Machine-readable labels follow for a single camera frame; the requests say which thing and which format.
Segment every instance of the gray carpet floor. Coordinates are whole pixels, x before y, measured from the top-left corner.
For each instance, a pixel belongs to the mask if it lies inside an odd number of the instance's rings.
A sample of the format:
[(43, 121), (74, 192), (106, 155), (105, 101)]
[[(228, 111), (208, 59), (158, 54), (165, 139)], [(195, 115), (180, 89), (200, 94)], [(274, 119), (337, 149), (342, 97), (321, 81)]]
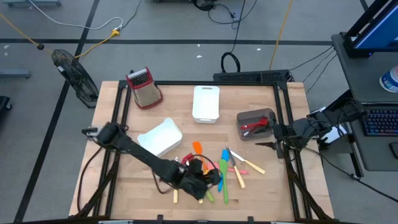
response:
[[(68, 0), (62, 1), (62, 7), (43, 7), (43, 10), (60, 22), (85, 24), (93, 2)], [(241, 1), (219, 2), (240, 13)], [(246, 2), (243, 14), (254, 3), (253, 0)], [(136, 0), (100, 0), (92, 26), (99, 26), (115, 16), (127, 20), (137, 3)], [(289, 0), (258, 0), (250, 16), (242, 21), (238, 39), (276, 40), (288, 4)], [(272, 69), (292, 68), (318, 55), (328, 46), (314, 45), (311, 41), (330, 41), (332, 34), (347, 31), (363, 12), (360, 0), (295, 0), (282, 40), (306, 42), (280, 45)], [(64, 44), (45, 44), (48, 49), (65, 49), (74, 54), (78, 42), (65, 42), (80, 39), (83, 32), (81, 28), (56, 25), (34, 8), (8, 8), (0, 4), (0, 13), (32, 38), (65, 39)], [(220, 21), (231, 19), (222, 7), (216, 8), (211, 15)], [(104, 29), (91, 30), (87, 38), (104, 39), (117, 25), (118, 22), (114, 21)], [(34, 45), (1, 42), (3, 39), (22, 38), (2, 19), (0, 30), (0, 68), (28, 68), (32, 73), (30, 79), (0, 79), (0, 95), (11, 97), (14, 105), (0, 125), (0, 223), (7, 223), (13, 221), (21, 202), (60, 96), (63, 78), (50, 55), (38, 51)], [(230, 25), (211, 22), (206, 12), (199, 11), (185, 0), (162, 0), (158, 4), (143, 0), (137, 16), (117, 39), (233, 40), (235, 33)], [(91, 46), (85, 44), (83, 51)], [(150, 68), (156, 80), (212, 80), (213, 74), (221, 71), (220, 57), (231, 47), (231, 44), (150, 42), (105, 44), (81, 58), (80, 62), (98, 86), (105, 80), (123, 79), (130, 69), (137, 70), (144, 66)], [(273, 45), (241, 44), (236, 46), (234, 54), (241, 61), (242, 71), (267, 70), (273, 49)], [(294, 70), (296, 81), (302, 81), (323, 57)], [(306, 89), (311, 87), (325, 64), (306, 80)], [(232, 60), (226, 59), (226, 69), (235, 71)], [(329, 105), (347, 89), (340, 63), (335, 58), (307, 95), (310, 109)], [(86, 109), (70, 90), (25, 221), (67, 217), (86, 144), (80, 130), (90, 125), (92, 117), (93, 110)], [(333, 148), (325, 155), (344, 170), (353, 171), (348, 155), (334, 154)], [(324, 170), (336, 218), (358, 223), (397, 223), (398, 204), (353, 182), (328, 164), (325, 164)], [(398, 172), (364, 171), (364, 175), (364, 182), (398, 197)]]

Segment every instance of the wooden tabletop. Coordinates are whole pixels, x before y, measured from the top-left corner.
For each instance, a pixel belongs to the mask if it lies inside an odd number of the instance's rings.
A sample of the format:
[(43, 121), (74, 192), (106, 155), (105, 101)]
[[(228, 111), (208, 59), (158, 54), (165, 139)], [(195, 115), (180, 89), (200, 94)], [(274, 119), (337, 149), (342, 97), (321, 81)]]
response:
[[(118, 82), (102, 83), (92, 125), (102, 127), (111, 120), (117, 86)], [(224, 204), (223, 194), (218, 193), (216, 187), (211, 189), (216, 201), (214, 204), (206, 198), (202, 204), (199, 204), (182, 190), (179, 190), (178, 203), (173, 203), (172, 191), (164, 195), (158, 193), (149, 167), (131, 155), (122, 155), (111, 218), (155, 220), (157, 215), (163, 215), (165, 220), (247, 220), (248, 216), (253, 216), (255, 221), (294, 220), (284, 160), (278, 159), (271, 148), (254, 145), (255, 142), (272, 139), (242, 141), (235, 125), (236, 115), (243, 111), (271, 108), (276, 113), (271, 86), (219, 86), (220, 118), (215, 124), (194, 122), (192, 118), (194, 86), (160, 85), (159, 88), (164, 100), (151, 109), (140, 110), (134, 98), (131, 98), (127, 116), (129, 126), (127, 134), (134, 141), (137, 141), (139, 134), (150, 131), (169, 117), (182, 132), (183, 139), (178, 147), (166, 153), (162, 158), (181, 159), (189, 152), (194, 152), (193, 141), (200, 141), (203, 154), (214, 161), (221, 158), (222, 149), (228, 146), (245, 159), (266, 170), (266, 173), (262, 175), (246, 163), (236, 160), (238, 169), (249, 171), (249, 175), (243, 175), (246, 188), (241, 189), (235, 173), (228, 173), (228, 205)], [(288, 83), (288, 88), (294, 119), (304, 118), (309, 114), (309, 110), (303, 84)], [(126, 90), (123, 91), (121, 108), (123, 108), (125, 95)], [(285, 103), (281, 91), (280, 95), (284, 109)], [(118, 121), (120, 122), (122, 109), (119, 111)], [(315, 142), (311, 142), (308, 147), (318, 150)], [(98, 146), (95, 143), (87, 142), (81, 170), (97, 150)], [(103, 156), (104, 150), (93, 159), (86, 170), (81, 191), (81, 206), (84, 206), (98, 186)], [(326, 214), (333, 217), (319, 156), (309, 151), (302, 151), (301, 156), (308, 191)], [(70, 209), (71, 215), (77, 213), (77, 187), (76, 185)], [(163, 190), (168, 187), (160, 184)], [(299, 202), (301, 202), (301, 195), (298, 190), (297, 192)], [(100, 214), (104, 213), (107, 196), (108, 192), (105, 190)], [(300, 214), (304, 217), (302, 204), (300, 204)]]

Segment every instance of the desk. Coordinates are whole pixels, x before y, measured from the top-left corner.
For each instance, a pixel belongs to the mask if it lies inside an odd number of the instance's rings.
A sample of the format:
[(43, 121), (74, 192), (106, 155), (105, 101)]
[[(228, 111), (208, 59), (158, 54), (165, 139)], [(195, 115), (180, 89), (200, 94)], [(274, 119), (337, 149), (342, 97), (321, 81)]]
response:
[[(398, 53), (378, 52), (369, 58), (350, 58), (342, 36), (333, 35), (331, 39), (355, 100), (361, 103), (398, 103), (398, 95), (383, 90), (379, 84), (380, 76), (397, 65)], [(366, 170), (398, 171), (398, 160), (389, 149), (389, 143), (398, 142), (398, 137), (367, 137), (359, 121), (351, 123), (351, 129)]]
[[(95, 110), (94, 126), (102, 126), (110, 121), (114, 108), (118, 82), (103, 82)], [(221, 150), (229, 146), (251, 162), (266, 170), (262, 175), (236, 160), (237, 167), (249, 171), (243, 176), (245, 189), (240, 189), (234, 173), (228, 175), (229, 204), (223, 203), (223, 194), (215, 188), (211, 192), (216, 200), (211, 204), (206, 198), (199, 204), (192, 196), (180, 190), (178, 203), (173, 203), (173, 193), (161, 195), (156, 190), (150, 169), (131, 155), (122, 155), (118, 179), (114, 193), (113, 219), (155, 220), (161, 214), (165, 220), (247, 220), (253, 216), (255, 221), (293, 221), (292, 203), (284, 160), (278, 160), (275, 151), (264, 146), (255, 146), (255, 142), (266, 139), (241, 141), (235, 127), (236, 115), (247, 110), (272, 108), (276, 111), (273, 87), (270, 86), (219, 86), (220, 118), (216, 124), (197, 124), (192, 118), (193, 88), (192, 85), (159, 85), (164, 95), (161, 104), (149, 109), (140, 110), (133, 98), (129, 105), (127, 134), (136, 141), (137, 135), (148, 132), (164, 118), (174, 120), (183, 133), (181, 145), (168, 152), (162, 158), (182, 158), (193, 152), (192, 142), (200, 141), (203, 153), (217, 161)], [(309, 114), (308, 104), (302, 83), (288, 83), (289, 96), (294, 119)], [(309, 145), (317, 149), (315, 142)], [(88, 141), (81, 168), (95, 153), (98, 146)], [(98, 185), (104, 152), (101, 152), (88, 166), (83, 179), (81, 205), (92, 196)], [(323, 167), (318, 155), (302, 151), (302, 162), (307, 182), (307, 189), (326, 214), (333, 217)], [(162, 189), (168, 186), (161, 184)], [(107, 191), (103, 194), (101, 210), (104, 213)], [(70, 214), (76, 214), (76, 196), (73, 197)]]

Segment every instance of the white plastic container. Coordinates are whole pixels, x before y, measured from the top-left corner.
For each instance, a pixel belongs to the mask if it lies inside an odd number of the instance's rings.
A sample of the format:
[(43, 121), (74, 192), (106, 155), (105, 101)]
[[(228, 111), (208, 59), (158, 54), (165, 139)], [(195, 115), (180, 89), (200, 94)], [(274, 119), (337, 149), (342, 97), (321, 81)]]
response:
[(182, 133), (171, 118), (145, 134), (138, 135), (138, 143), (153, 155), (160, 157), (182, 142)]
[(197, 123), (214, 124), (219, 115), (220, 89), (217, 86), (195, 86), (192, 116)]
[(380, 77), (380, 85), (390, 93), (398, 93), (398, 65)]

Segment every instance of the desk fan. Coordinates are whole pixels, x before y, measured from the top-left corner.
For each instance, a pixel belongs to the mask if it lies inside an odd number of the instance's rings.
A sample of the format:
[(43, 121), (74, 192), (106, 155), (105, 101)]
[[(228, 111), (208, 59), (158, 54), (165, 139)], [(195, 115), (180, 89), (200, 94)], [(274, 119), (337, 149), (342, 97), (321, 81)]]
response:
[(95, 108), (99, 92), (83, 66), (66, 50), (54, 50), (51, 58), (61, 75), (76, 91), (77, 98), (88, 108)]

